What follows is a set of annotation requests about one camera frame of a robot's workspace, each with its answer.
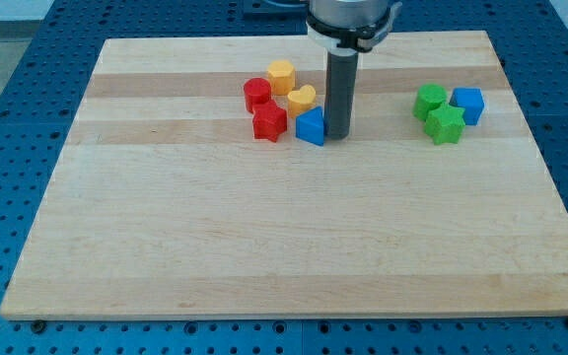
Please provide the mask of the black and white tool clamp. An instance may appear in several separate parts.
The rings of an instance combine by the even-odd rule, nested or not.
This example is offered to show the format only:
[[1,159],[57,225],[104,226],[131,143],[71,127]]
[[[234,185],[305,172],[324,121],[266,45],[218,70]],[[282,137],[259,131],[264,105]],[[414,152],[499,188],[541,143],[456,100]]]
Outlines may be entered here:
[[308,36],[330,53],[370,52],[391,32],[400,1],[310,1]]

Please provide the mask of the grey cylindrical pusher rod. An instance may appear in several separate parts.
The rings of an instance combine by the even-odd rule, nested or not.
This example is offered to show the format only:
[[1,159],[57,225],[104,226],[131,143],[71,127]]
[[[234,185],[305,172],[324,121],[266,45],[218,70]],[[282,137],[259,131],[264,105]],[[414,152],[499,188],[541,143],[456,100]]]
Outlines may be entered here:
[[358,54],[327,57],[324,123],[329,139],[344,139],[349,135]]

